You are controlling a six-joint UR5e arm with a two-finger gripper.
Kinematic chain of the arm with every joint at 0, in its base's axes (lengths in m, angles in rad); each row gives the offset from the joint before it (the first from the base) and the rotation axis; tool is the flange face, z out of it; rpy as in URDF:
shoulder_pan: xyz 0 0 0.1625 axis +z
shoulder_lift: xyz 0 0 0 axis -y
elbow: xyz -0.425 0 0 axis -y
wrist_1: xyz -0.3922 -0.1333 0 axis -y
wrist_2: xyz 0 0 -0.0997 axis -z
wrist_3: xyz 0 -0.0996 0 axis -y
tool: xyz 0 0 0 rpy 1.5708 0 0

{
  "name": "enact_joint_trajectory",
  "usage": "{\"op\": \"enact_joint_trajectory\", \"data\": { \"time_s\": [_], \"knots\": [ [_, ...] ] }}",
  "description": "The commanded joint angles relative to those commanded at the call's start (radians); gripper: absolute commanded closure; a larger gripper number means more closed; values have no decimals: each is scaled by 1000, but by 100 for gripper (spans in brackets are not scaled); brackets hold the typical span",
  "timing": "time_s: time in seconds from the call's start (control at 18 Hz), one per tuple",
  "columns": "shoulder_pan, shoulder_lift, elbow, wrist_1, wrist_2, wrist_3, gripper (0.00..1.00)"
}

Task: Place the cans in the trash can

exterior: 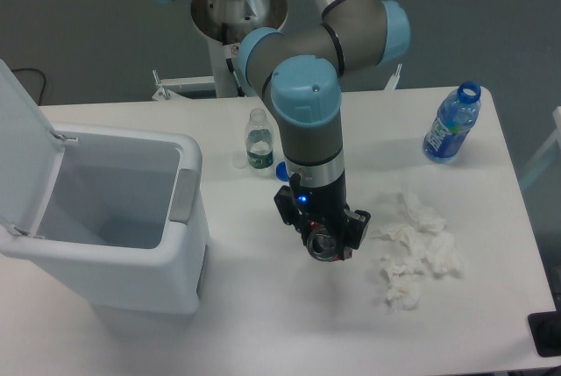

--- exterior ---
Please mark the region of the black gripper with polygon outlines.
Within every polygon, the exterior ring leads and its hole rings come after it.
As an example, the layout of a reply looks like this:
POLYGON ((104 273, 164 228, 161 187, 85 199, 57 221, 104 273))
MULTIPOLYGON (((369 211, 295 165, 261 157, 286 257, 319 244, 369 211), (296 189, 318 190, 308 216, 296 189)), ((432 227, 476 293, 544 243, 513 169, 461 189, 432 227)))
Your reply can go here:
POLYGON ((345 173, 317 188, 304 186, 302 180, 300 174, 292 174, 288 186, 281 186, 273 198, 283 223, 292 225, 300 233, 303 244, 310 221, 344 224, 344 245, 358 249, 366 236, 371 214, 360 209, 349 210, 345 173))

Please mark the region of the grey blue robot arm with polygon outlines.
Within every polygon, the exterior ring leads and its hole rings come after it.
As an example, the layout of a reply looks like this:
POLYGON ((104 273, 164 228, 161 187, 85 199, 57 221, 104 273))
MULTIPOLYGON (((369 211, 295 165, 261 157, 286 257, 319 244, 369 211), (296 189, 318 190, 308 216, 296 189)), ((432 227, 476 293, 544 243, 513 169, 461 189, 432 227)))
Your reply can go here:
POLYGON ((394 1, 315 0, 318 27, 286 35, 286 0, 192 0, 201 34, 238 46, 235 67, 215 74, 248 86, 275 119, 288 184, 274 201, 282 221, 320 261, 347 259, 366 235, 370 216, 346 201, 339 79, 403 55, 411 38, 394 1))

